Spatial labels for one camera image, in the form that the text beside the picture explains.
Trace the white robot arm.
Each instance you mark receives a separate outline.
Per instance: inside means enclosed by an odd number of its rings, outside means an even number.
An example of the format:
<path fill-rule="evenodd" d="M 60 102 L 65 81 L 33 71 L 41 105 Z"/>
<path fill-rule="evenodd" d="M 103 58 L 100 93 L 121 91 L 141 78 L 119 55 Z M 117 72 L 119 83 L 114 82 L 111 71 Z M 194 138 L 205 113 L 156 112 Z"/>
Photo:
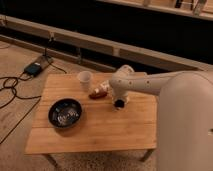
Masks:
<path fill-rule="evenodd" d="M 113 100 L 156 95 L 156 170 L 213 171 L 213 71 L 138 76 L 124 65 L 109 79 Z"/>

